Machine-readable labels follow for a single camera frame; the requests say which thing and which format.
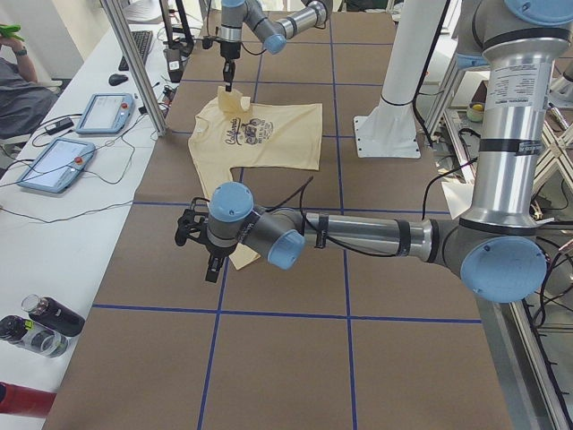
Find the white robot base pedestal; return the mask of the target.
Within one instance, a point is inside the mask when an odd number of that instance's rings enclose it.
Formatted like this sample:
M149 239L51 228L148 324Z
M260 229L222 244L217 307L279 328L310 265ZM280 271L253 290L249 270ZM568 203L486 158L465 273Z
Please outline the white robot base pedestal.
M448 9L446 0L404 2L379 104L368 116L354 118L360 158L421 157L414 100Z

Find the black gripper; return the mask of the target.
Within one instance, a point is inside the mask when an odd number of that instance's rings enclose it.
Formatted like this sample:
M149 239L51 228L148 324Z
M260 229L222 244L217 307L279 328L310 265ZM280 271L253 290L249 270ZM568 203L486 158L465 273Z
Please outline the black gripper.
M231 246L207 245L207 250L210 253L208 268L205 274L205 280L207 282L217 281L221 268L225 263L225 259L235 251L236 247L237 244L233 244Z
M233 89L233 83L235 79L234 61L239 59L241 55L241 42L229 42L222 40L220 42L220 54L226 60L223 67L225 91L230 92Z

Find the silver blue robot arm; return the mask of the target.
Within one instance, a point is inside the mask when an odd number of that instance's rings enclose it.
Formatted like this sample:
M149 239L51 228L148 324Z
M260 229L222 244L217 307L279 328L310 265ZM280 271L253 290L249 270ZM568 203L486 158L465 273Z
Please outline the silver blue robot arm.
M332 1L304 1L304 8L285 18L273 21L259 1L223 1L221 3L221 28L218 37L220 54L225 59L223 80L225 91L231 92L235 78L235 61L242 49L243 24L262 43L263 48L275 55L289 39L311 28L322 27L333 11Z
M245 245L281 269L305 244L334 244L380 258L414 256L456 274L477 296L497 303L544 292L554 270L536 242L535 164L554 60L572 37L569 1L467 1L460 18L458 65L489 65L475 181L462 194L446 186L449 220L418 222L332 216L257 205L236 182L219 186L202 231L216 281L224 260Z

